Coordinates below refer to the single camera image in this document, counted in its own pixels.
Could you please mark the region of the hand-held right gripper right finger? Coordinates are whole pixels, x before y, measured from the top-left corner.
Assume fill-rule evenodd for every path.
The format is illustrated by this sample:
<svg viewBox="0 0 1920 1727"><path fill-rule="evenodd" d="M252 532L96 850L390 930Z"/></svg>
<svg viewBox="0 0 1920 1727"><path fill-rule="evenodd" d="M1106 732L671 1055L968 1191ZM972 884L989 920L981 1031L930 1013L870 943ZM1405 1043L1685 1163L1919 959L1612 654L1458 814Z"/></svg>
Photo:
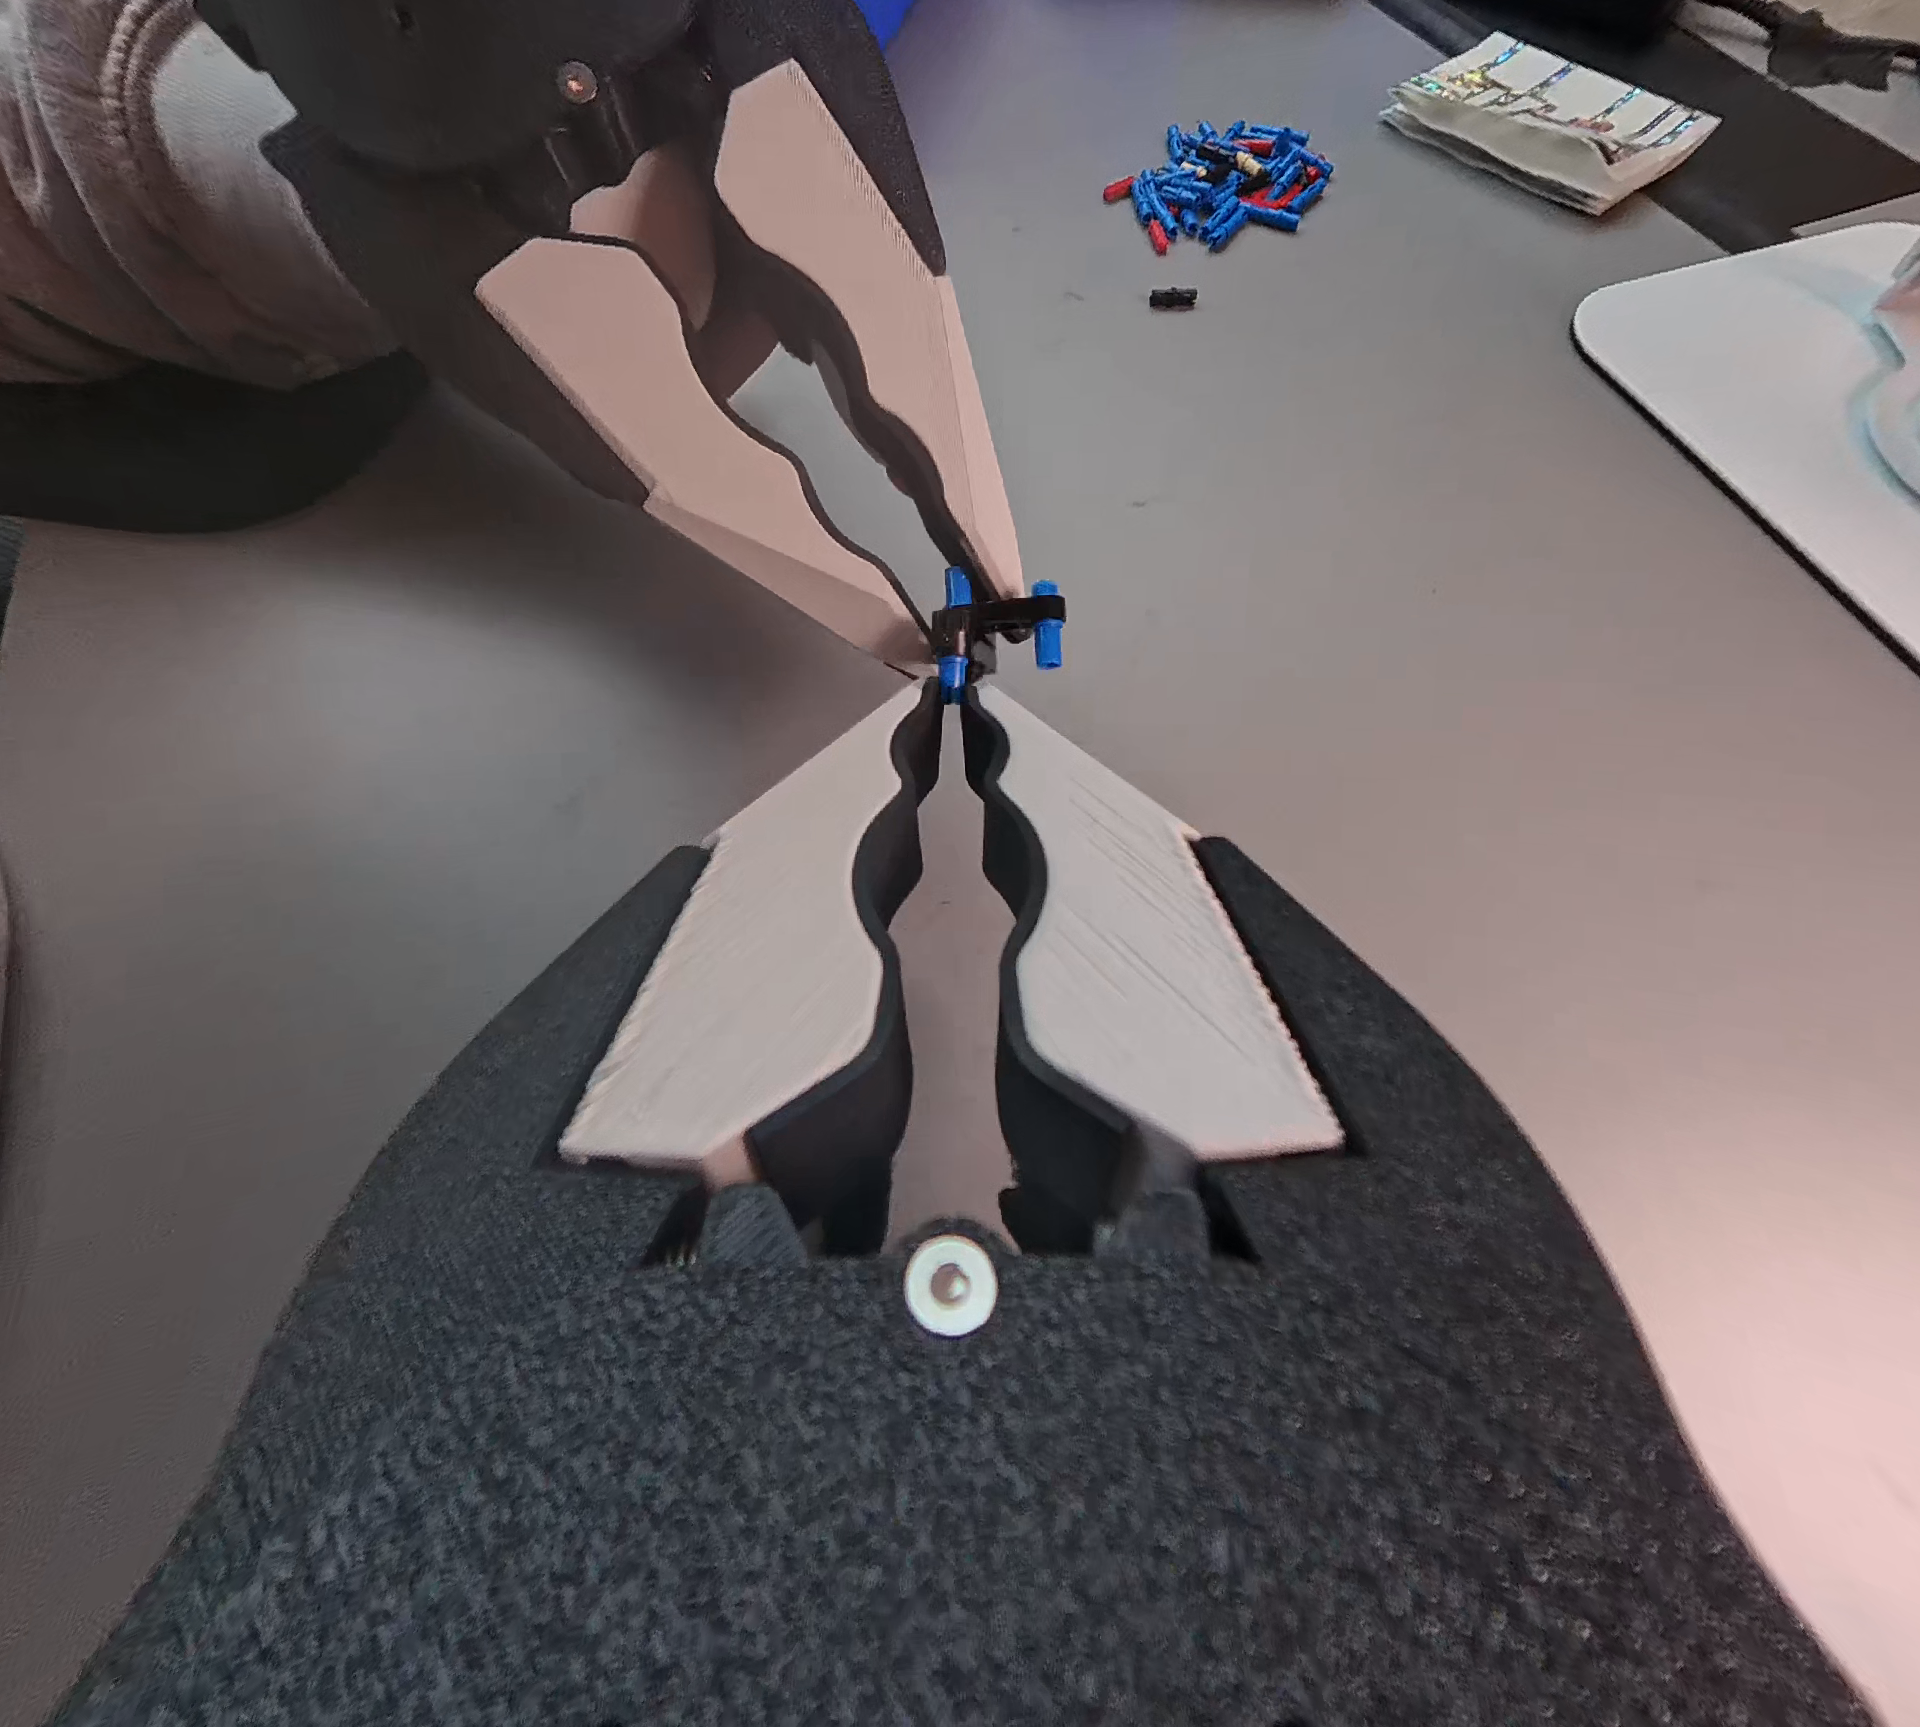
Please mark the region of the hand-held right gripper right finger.
<svg viewBox="0 0 1920 1727"><path fill-rule="evenodd" d="M982 872L1012 930L994 1093L1033 1255L1135 1229L1209 1247L1221 1167L1338 1155L1307 1047L1171 808L996 686L963 708Z"/></svg>

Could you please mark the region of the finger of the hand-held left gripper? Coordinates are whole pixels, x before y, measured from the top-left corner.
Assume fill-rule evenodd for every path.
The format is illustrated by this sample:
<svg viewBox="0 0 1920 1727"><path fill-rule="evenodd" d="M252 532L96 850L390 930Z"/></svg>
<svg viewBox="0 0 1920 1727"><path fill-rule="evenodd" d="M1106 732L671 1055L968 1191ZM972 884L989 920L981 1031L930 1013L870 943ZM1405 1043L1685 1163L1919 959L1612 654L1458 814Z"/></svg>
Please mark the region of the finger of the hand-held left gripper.
<svg viewBox="0 0 1920 1727"><path fill-rule="evenodd" d="M708 76L700 112L728 286L814 368L855 444L913 504L947 570L947 606L922 614L728 396L708 396L720 420L682 476L682 532L837 632L1018 614L1029 586L1012 502L943 242L934 256L916 246L798 60L731 90Z"/></svg>
<svg viewBox="0 0 1920 1727"><path fill-rule="evenodd" d="M645 194L588 192L565 236L526 242L476 298L639 478L647 514L885 666L933 672L900 582L834 530L793 454L708 392L684 306L632 240Z"/></svg>

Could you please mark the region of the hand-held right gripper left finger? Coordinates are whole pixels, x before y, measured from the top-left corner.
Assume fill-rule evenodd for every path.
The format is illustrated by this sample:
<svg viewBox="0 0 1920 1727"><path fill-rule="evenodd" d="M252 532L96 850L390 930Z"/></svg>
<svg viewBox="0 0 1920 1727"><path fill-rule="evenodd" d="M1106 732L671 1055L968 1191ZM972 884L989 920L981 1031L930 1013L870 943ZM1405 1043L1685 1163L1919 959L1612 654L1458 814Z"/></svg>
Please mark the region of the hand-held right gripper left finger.
<svg viewBox="0 0 1920 1727"><path fill-rule="evenodd" d="M908 686L706 840L566 1163L765 1185L823 1253L885 1245L914 1091L891 934L933 786L934 686Z"/></svg>

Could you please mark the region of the black and blue brick assembly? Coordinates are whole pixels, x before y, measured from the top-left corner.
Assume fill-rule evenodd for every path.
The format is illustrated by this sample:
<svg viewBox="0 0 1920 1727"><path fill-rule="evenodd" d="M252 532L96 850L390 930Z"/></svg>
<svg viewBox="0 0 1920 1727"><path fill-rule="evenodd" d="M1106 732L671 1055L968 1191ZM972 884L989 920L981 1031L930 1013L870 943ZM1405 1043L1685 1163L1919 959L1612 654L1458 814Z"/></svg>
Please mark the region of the black and blue brick assembly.
<svg viewBox="0 0 1920 1727"><path fill-rule="evenodd" d="M1058 586L1040 582L1018 598L977 598L968 572L944 572L944 602L930 620L941 702L956 706L968 688L996 666L996 642L1029 644L1044 674L1065 666L1066 600Z"/></svg>

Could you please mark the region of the person's left forearm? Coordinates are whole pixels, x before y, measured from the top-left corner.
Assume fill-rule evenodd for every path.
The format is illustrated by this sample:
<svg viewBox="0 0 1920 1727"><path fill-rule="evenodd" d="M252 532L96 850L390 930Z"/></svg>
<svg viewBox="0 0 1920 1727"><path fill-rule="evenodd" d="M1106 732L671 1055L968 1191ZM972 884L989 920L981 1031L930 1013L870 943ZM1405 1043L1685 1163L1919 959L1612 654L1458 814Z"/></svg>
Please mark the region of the person's left forearm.
<svg viewBox="0 0 1920 1727"><path fill-rule="evenodd" d="M195 0L2 0L2 382L294 390L397 352L262 152L291 116Z"/></svg>

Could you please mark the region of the grey desk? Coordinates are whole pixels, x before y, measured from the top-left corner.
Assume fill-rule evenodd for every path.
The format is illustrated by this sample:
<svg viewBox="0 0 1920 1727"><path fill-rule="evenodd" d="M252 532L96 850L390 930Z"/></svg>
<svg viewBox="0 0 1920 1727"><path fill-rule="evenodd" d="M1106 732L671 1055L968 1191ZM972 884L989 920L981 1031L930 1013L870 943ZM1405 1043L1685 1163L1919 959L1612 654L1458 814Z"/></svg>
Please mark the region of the grey desk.
<svg viewBox="0 0 1920 1727"><path fill-rule="evenodd" d="M1754 1551L1916 1723L1916 676L1572 348L1708 246L1385 132L1434 56L1367 0L922 0L892 50L1071 604L1009 688L1504 1099ZM1241 120L1337 164L1299 234L1159 256L1101 202ZM448 396L277 524L27 532L5 1723L122 1615L420 1091L897 682Z"/></svg>

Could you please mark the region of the pile of blue red pins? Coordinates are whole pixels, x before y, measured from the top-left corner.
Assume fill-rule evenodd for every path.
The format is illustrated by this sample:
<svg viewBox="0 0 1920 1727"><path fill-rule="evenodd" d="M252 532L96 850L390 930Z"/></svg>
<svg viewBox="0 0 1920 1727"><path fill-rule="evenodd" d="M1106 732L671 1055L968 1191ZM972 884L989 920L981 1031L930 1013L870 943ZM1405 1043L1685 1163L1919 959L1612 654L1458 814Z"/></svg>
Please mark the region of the pile of blue red pins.
<svg viewBox="0 0 1920 1727"><path fill-rule="evenodd" d="M1278 124L1172 124L1165 158L1110 180L1101 202L1125 206L1150 250L1223 252L1249 228L1299 234L1333 190L1337 164L1303 130Z"/></svg>

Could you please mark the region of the folded shiny sticker sheet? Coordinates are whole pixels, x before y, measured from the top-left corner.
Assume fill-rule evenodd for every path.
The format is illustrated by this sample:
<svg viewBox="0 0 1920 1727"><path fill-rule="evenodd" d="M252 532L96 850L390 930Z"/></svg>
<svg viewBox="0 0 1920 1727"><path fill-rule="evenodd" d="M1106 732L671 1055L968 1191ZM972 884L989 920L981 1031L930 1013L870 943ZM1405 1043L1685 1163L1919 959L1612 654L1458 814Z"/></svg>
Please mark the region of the folded shiny sticker sheet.
<svg viewBox="0 0 1920 1727"><path fill-rule="evenodd" d="M1721 118L1508 34L1400 82L1382 126L1600 218L1668 178Z"/></svg>

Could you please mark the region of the white book stand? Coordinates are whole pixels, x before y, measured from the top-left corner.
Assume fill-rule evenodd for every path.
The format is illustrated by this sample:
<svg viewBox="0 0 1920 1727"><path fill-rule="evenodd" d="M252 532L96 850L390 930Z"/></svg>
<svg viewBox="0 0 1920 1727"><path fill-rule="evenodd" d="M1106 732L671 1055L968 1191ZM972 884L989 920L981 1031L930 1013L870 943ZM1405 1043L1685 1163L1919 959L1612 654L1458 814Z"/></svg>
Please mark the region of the white book stand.
<svg viewBox="0 0 1920 1727"><path fill-rule="evenodd" d="M1805 210L1788 240L1598 290L1585 360L1860 622L1919 664L1916 218Z"/></svg>

